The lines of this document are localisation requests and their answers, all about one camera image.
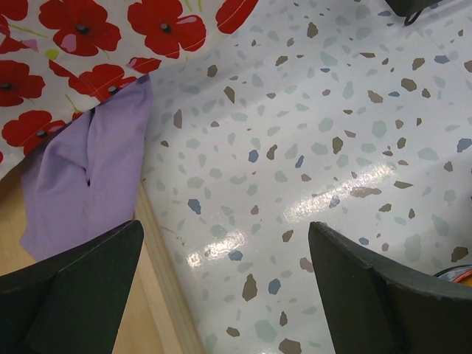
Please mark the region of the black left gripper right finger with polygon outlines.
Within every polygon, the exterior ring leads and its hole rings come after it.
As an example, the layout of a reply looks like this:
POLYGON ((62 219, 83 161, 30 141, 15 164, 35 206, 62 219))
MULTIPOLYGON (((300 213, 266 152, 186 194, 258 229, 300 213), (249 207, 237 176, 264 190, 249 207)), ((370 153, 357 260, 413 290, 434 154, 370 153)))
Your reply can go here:
POLYGON ((471 287, 313 222, 310 255, 336 353, 470 353, 471 287))

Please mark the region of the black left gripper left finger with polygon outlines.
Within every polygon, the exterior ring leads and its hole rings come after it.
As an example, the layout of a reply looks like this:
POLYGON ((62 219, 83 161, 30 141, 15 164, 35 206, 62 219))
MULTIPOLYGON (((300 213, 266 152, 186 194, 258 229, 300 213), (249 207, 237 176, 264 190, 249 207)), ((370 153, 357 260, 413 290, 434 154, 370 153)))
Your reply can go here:
POLYGON ((1 352, 112 353, 143 240, 128 221, 1 276, 1 352))

